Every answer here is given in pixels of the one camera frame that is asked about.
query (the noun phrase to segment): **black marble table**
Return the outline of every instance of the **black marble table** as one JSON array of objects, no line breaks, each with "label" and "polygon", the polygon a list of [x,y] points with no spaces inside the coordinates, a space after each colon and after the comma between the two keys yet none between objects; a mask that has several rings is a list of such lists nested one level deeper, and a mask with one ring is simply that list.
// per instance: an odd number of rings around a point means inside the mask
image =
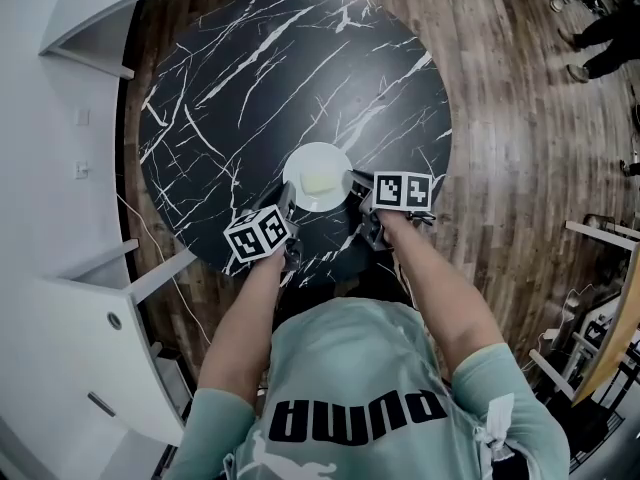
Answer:
[{"label": "black marble table", "polygon": [[[235,0],[202,16],[157,68],[139,155],[169,229],[236,275],[246,265],[222,231],[312,142],[356,169],[433,174],[435,201],[451,151],[447,93],[420,40],[370,0]],[[352,278],[372,261],[353,196],[293,220],[305,261],[292,286]]]}]

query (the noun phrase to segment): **light green t-shirt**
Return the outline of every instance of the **light green t-shirt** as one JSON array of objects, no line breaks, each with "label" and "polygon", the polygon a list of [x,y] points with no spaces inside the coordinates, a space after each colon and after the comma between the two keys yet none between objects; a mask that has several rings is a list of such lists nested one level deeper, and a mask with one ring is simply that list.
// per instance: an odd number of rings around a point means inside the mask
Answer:
[{"label": "light green t-shirt", "polygon": [[506,443],[523,452],[532,478],[568,477],[564,432],[506,344],[463,361],[451,391],[417,311],[334,299],[274,333],[260,419],[235,395],[196,392],[166,479],[480,479],[474,429],[509,393]]}]

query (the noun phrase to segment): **shirt sleeve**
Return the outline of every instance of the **shirt sleeve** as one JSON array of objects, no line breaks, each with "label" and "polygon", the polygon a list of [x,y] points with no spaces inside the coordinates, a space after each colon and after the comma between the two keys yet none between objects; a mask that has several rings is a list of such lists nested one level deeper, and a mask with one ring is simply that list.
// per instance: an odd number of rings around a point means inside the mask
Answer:
[{"label": "shirt sleeve", "polygon": [[543,480],[567,479],[565,433],[534,396],[506,343],[485,347],[466,358],[453,374],[452,389],[458,405],[485,423],[489,402],[513,393],[507,439],[517,441],[533,457]]},{"label": "shirt sleeve", "polygon": [[199,389],[180,447],[166,480],[211,480],[223,470],[222,461],[242,444],[255,413],[242,398],[217,389]]}]

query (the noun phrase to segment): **white plate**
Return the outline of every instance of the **white plate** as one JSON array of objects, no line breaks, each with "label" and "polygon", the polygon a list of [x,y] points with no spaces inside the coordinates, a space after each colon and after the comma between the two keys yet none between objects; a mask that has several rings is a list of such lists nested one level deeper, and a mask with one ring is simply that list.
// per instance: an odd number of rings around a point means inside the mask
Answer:
[{"label": "white plate", "polygon": [[[296,149],[287,159],[282,171],[282,181],[291,181],[296,187],[296,205],[309,212],[328,212],[340,206],[351,191],[353,180],[348,175],[351,162],[340,149],[326,142],[312,142]],[[302,190],[301,175],[323,171],[337,176],[340,183],[330,191],[309,195]]]}]

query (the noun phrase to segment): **shoe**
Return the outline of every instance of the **shoe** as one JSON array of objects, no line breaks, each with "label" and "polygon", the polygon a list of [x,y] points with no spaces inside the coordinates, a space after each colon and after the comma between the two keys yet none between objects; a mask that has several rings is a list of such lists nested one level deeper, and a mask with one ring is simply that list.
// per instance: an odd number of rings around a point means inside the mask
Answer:
[{"label": "shoe", "polygon": [[575,64],[567,65],[567,71],[571,75],[576,82],[580,82],[581,84],[586,84],[589,82],[589,70],[587,68],[583,68],[581,66],[576,66]]},{"label": "shoe", "polygon": [[564,2],[562,0],[551,0],[549,5],[555,12],[560,12],[564,9]]},{"label": "shoe", "polygon": [[631,171],[629,171],[629,166],[627,165],[627,162],[625,162],[624,160],[620,160],[620,170],[622,171],[622,174],[624,175],[625,178],[629,178],[631,176]]},{"label": "shoe", "polygon": [[580,48],[576,44],[576,35],[575,34],[571,34],[570,32],[567,32],[564,28],[559,28],[558,29],[558,35],[562,38],[562,40],[565,43],[567,43],[569,46],[571,46],[571,48],[573,49],[574,52],[579,52],[580,51]]}]

